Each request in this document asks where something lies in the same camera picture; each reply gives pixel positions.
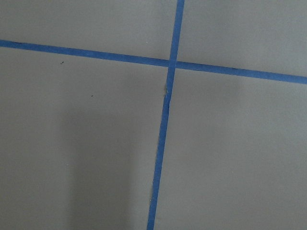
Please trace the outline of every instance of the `blue line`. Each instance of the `blue line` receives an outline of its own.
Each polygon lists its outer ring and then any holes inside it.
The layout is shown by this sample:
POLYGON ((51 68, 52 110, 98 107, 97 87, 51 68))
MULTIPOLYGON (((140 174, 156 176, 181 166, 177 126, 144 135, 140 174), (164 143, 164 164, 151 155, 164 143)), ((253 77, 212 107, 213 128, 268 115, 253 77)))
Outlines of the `blue line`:
POLYGON ((168 60, 151 58, 151 57, 139 57, 139 56, 125 55, 125 54, 113 54, 113 53, 84 50, 84 49, 37 45, 37 44, 31 44, 31 43, 19 43, 19 42, 12 42, 12 41, 6 41, 6 40, 0 40, 0 47, 26 49, 26 50, 41 51, 41 52, 55 53, 55 54, 73 55, 73 56, 80 56, 80 57, 87 57, 87 58, 125 61, 125 62, 153 65, 153 66, 168 67, 168 63, 169 63, 168 60))
POLYGON ((249 70, 249 69, 236 69, 230 67, 211 66, 204 64, 181 62, 181 61, 177 62, 176 68, 237 75, 237 76, 244 76, 250 78, 269 79, 274 81, 286 81, 286 82, 307 84, 307 77, 281 74, 281 73, 270 73, 270 72, 263 72, 263 71, 249 70))
POLYGON ((153 176, 153 193, 152 193, 152 198, 151 198, 150 206, 149 206, 147 230, 154 229, 154 220, 155 220, 155 214, 156 214, 156 209, 157 209, 157 201, 158 201, 158 194, 159 194, 159 187, 160 187, 160 178, 161 178, 162 162, 163 162, 163 155, 164 155, 166 131, 167 131, 167 124, 168 124, 169 104, 171 101, 172 91, 173 91, 173 83, 174 83, 175 68, 176 68, 176 62, 177 62, 183 7, 184 7, 184 0, 177 0, 173 38, 172 38, 171 52, 169 56, 169 65, 168 65, 168 72, 167 72, 167 79, 166 79, 166 94, 165 94, 164 101, 163 101, 159 142, 158 142, 158 149, 157 149, 154 174, 153 174, 154 175, 153 176))

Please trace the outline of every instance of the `blue stripe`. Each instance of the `blue stripe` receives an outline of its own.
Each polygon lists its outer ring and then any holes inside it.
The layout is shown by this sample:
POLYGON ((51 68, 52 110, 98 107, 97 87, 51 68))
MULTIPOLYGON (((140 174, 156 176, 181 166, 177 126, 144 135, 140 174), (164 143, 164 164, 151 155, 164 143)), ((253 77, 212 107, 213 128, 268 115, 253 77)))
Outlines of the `blue stripe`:
POLYGON ((113 54, 113 53, 84 50, 84 49, 37 45, 37 44, 31 44, 31 43, 19 43, 19 42, 12 42, 12 41, 6 41, 6 40, 0 40, 0 46, 8 47, 8 48, 16 48, 16 49, 41 51, 41 52, 47 52, 47 53, 55 53, 55 54, 80 56, 80 57, 87 57, 87 58, 125 61, 125 62, 146 64, 146 65, 153 65, 153 66, 168 67, 168 63, 169 63, 168 60, 150 58, 150 57, 139 57, 139 56, 125 55, 125 54, 113 54))
POLYGON ((229 74, 229 75, 237 75, 237 76, 244 76, 244 77, 250 77, 250 78, 269 79, 269 80, 274 80, 274 81, 286 81, 286 82, 307 84, 307 77, 287 75, 287 74, 281 74, 281 73, 270 73, 270 72, 248 70, 248 69, 236 69, 236 68, 230 68, 230 67, 211 66, 211 65, 204 65, 204 64, 181 62, 181 61, 177 62, 176 68, 212 72, 212 73, 222 73, 222 74, 229 74))
POLYGON ((157 209, 157 201, 158 201, 158 194, 159 194, 159 187, 160 187, 160 178, 161 178, 161 170, 162 170, 162 163, 163 163, 168 115, 169 115, 169 104, 171 101, 172 91, 173 91, 173 83, 174 83, 174 75, 175 75, 175 68, 176 68, 176 62, 177 62, 183 7, 184 7, 184 0, 177 0, 173 38, 172 38, 171 52, 169 56, 169 65, 168 65, 168 72, 167 72, 167 79, 166 79, 166 94, 165 94, 164 102, 163 102, 159 142, 158 142, 158 149, 157 149, 154 174, 153 174, 154 175, 153 176, 153 193, 152 193, 152 198, 151 198, 150 206, 149 206, 147 230, 154 229, 154 220, 155 220, 155 214, 156 214, 156 209, 157 209))

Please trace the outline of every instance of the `gray surface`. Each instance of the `gray surface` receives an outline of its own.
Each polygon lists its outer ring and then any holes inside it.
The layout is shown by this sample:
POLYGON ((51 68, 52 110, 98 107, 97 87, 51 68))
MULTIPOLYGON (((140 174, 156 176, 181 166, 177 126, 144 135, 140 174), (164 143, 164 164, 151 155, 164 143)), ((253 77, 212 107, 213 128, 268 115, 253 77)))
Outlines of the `gray surface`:
POLYGON ((0 229, 145 229, 167 69, 6 48, 0 69, 0 229))
POLYGON ((176 0, 1 0, 0 39, 169 57, 176 0))
POLYGON ((188 0, 178 60, 307 76, 306 0, 188 0))
POLYGON ((306 98, 306 85, 176 70, 155 229, 305 229, 306 98))

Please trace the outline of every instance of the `vertical blue line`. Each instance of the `vertical blue line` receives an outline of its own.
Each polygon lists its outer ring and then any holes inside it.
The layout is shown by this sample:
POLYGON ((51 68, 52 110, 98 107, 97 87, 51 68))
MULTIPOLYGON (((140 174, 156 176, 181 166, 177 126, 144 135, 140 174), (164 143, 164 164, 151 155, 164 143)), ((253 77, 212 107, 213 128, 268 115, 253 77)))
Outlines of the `vertical blue line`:
POLYGON ((166 94, 164 96, 164 101, 163 101, 159 142, 158 142, 158 149, 157 149, 154 174, 153 174, 154 175, 153 176, 153 194, 152 194, 152 198, 151 198, 150 206, 149 206, 147 230, 154 229, 154 220, 155 220, 155 214, 156 214, 156 209, 157 209, 157 201, 158 201, 158 194, 159 194, 159 187, 160 187, 160 178, 161 178, 163 154, 164 154, 164 147, 165 147, 168 115, 169 115, 169 104, 171 101, 172 91, 173 91, 173 83, 174 83, 174 75, 175 75, 175 68, 176 68, 176 62, 177 62, 183 7, 184 7, 184 0, 177 0, 175 24, 174 24, 174 30, 173 30, 173 38, 172 38, 171 52, 169 56, 169 64, 168 64, 167 79, 166 79, 166 94))

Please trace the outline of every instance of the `blue tape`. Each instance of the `blue tape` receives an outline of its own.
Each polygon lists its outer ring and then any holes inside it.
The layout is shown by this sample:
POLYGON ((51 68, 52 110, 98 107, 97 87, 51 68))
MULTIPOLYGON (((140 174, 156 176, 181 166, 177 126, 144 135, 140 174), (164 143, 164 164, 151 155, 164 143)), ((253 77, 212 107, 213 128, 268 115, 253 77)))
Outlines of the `blue tape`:
POLYGON ((153 193, 152 193, 152 198, 151 198, 150 206, 149 206, 147 230, 154 229, 154 220, 155 220, 155 214, 156 214, 156 209, 157 209, 163 155, 164 155, 164 148, 165 148, 166 131, 167 131, 167 124, 168 124, 169 104, 171 101, 172 91, 173 91, 173 83, 174 83, 174 75, 175 75, 175 68, 176 68, 176 62, 177 62, 183 7, 184 7, 184 0, 177 0, 172 45, 171 45, 171 52, 169 56, 169 65, 168 65, 168 72, 167 72, 167 79, 166 79, 166 94, 165 94, 164 101, 163 101, 159 142, 158 142, 158 149, 157 149, 154 174, 153 174, 154 175, 153 176, 153 193))
POLYGON ((80 56, 80 57, 87 57, 87 58, 98 58, 98 59, 105 59, 105 60, 132 62, 132 63, 153 65, 153 66, 168 67, 168 63, 169 63, 168 60, 151 58, 151 57, 139 57, 139 56, 125 55, 125 54, 113 54, 113 53, 84 50, 84 49, 65 48, 65 47, 58 47, 58 46, 45 46, 45 45, 37 45, 37 44, 31 44, 31 43, 19 43, 19 42, 12 42, 12 41, 6 41, 6 40, 0 40, 0 46, 8 47, 8 48, 16 48, 16 49, 41 51, 41 52, 47 52, 47 53, 55 53, 55 54, 80 56))
POLYGON ((270 73, 270 72, 263 72, 263 71, 249 70, 249 69, 236 69, 230 67, 211 66, 204 64, 181 62, 181 61, 177 62, 176 68, 204 71, 211 73, 222 73, 222 74, 236 75, 236 76, 243 76, 250 78, 269 79, 274 81, 286 81, 292 83, 307 84, 307 77, 281 74, 281 73, 270 73))

